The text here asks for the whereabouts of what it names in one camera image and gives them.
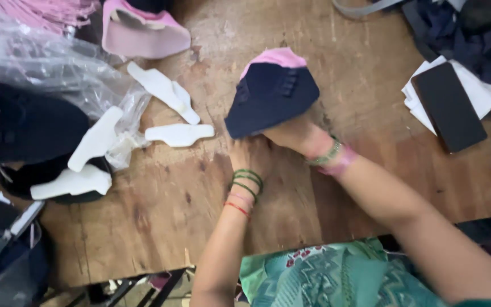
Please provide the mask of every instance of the plastic wrap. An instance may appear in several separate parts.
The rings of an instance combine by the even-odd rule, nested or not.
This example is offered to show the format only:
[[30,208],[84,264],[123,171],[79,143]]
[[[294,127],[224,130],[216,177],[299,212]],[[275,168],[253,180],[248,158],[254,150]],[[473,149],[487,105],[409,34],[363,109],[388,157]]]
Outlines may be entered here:
[[134,148],[149,145],[138,129],[151,95],[114,69],[114,59],[97,45],[0,14],[0,82],[64,98],[92,120],[113,105],[121,108],[124,115],[115,128],[118,142],[106,155],[119,170],[129,166]]

